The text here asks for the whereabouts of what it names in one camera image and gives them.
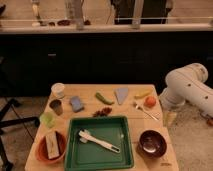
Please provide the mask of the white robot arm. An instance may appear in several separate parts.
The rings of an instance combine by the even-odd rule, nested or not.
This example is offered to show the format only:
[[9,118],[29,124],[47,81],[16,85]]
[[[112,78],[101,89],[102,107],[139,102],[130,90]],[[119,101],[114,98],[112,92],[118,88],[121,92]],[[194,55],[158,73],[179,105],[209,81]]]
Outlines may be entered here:
[[204,116],[213,118],[213,88],[205,85],[208,70],[200,63],[192,63],[170,71],[165,77],[166,88],[160,94],[164,109],[171,110],[185,104],[196,105]]

